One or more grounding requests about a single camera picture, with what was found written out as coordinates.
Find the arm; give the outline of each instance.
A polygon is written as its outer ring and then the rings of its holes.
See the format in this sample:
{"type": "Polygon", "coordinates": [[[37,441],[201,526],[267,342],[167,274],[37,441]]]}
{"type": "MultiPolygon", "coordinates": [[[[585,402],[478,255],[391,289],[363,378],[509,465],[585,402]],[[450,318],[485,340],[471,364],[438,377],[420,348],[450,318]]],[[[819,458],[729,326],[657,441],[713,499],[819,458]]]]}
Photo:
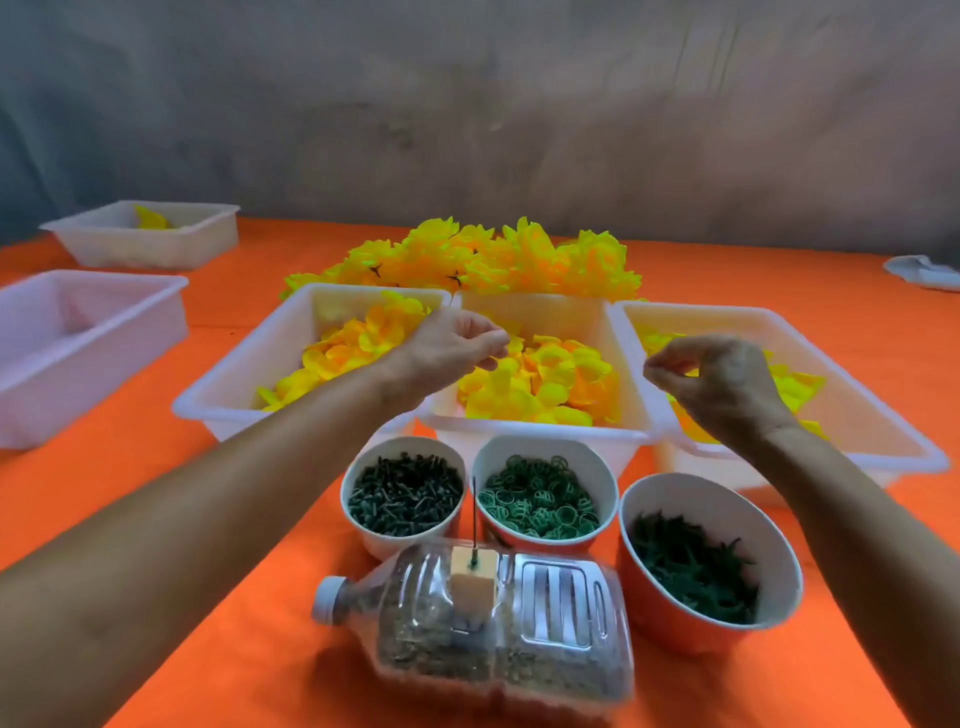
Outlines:
{"type": "Polygon", "coordinates": [[[410,341],[0,572],[0,725],[102,725],[371,435],[509,335],[446,308],[410,341]]]}
{"type": "Polygon", "coordinates": [[[834,598],[918,728],[960,725],[960,558],[780,400],[759,348],[677,339],[646,365],[793,509],[834,598]],[[699,376],[683,376],[696,367],[699,376]]]}

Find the wooden block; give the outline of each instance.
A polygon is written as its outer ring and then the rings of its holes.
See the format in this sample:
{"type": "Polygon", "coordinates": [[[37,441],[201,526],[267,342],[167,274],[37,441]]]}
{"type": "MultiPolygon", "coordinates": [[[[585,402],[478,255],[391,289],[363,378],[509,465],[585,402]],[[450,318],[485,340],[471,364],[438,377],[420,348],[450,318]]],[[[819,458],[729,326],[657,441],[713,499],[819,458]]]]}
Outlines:
{"type": "Polygon", "coordinates": [[[453,547],[446,587],[454,612],[471,621],[486,621],[496,604],[496,570],[500,554],[492,548],[478,548],[475,565],[471,564],[472,560],[472,548],[453,547]]]}

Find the stacked yellow flowers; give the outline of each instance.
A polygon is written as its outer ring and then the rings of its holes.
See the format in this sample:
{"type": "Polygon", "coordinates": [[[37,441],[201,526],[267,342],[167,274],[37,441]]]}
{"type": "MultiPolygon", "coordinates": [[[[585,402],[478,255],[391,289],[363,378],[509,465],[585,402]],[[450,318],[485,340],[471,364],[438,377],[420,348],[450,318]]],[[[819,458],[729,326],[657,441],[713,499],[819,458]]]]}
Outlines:
{"type": "Polygon", "coordinates": [[[274,389],[257,387],[266,402],[264,412],[276,412],[336,376],[370,364],[407,336],[430,313],[416,299],[384,291],[386,302],[371,306],[364,321],[350,319],[327,331],[303,351],[302,368],[276,383],[274,389]]]}
{"type": "MultiPolygon", "coordinates": [[[[640,338],[640,344],[643,346],[643,350],[647,352],[647,356],[653,356],[674,339],[686,336],[686,334],[682,333],[661,333],[660,331],[643,326],[637,326],[635,329],[636,335],[640,338]]],[[[777,385],[777,392],[780,394],[780,398],[794,414],[807,402],[812,400],[823,387],[824,382],[827,381],[827,378],[824,376],[793,372],[786,364],[770,364],[770,360],[774,357],[772,352],[764,350],[763,355],[767,357],[770,376],[773,377],[774,383],[777,385]]],[[[688,373],[688,376],[698,375],[699,371],[696,369],[688,373]]],[[[694,422],[693,418],[681,407],[675,397],[668,394],[667,398],[670,400],[670,406],[673,407],[674,414],[677,415],[677,419],[680,421],[680,425],[687,437],[698,443],[719,444],[719,440],[715,439],[694,422]]],[[[827,439],[827,435],[825,435],[821,429],[820,423],[813,420],[800,420],[800,424],[810,432],[819,435],[825,440],[827,439]]]]}
{"type": "Polygon", "coordinates": [[[620,419],[617,386],[597,349],[553,336],[528,344],[514,334],[494,371],[477,368],[460,379],[457,398],[470,418],[607,425],[620,419]]]}
{"type": "Polygon", "coordinates": [[[399,243],[368,240],[321,274],[286,279],[286,298],[306,283],[399,285],[482,293],[562,293],[610,301],[635,299],[640,276],[625,270],[626,246],[609,232],[581,231],[554,246],[537,223],[521,217],[502,235],[481,225],[462,228],[453,218],[427,220],[399,243]]]}

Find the hand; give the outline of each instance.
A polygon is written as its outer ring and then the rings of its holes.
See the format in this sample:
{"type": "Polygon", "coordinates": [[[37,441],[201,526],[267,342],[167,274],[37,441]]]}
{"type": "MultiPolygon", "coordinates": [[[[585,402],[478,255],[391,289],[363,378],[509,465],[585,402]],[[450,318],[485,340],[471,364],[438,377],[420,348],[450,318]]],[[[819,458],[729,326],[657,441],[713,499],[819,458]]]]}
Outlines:
{"type": "Polygon", "coordinates": [[[463,308],[440,308],[405,342],[383,357],[409,394],[419,399],[443,389],[473,367],[492,370],[507,355],[510,334],[486,316],[463,308]]]}
{"type": "Polygon", "coordinates": [[[683,336],[647,359],[643,375],[731,449],[800,424],[770,377],[763,351],[735,336],[683,336]],[[685,376],[693,369],[699,376],[685,376]]]}

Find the white cloth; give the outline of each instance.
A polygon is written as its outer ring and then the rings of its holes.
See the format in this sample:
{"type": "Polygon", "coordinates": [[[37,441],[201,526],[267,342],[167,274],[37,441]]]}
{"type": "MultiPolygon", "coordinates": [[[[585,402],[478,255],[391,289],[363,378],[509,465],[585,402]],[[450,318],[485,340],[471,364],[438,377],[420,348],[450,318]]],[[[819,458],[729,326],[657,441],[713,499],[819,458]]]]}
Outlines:
{"type": "Polygon", "coordinates": [[[931,262],[926,255],[892,257],[883,264],[883,268],[908,283],[917,283],[924,288],[960,291],[960,273],[948,265],[931,262]]]}

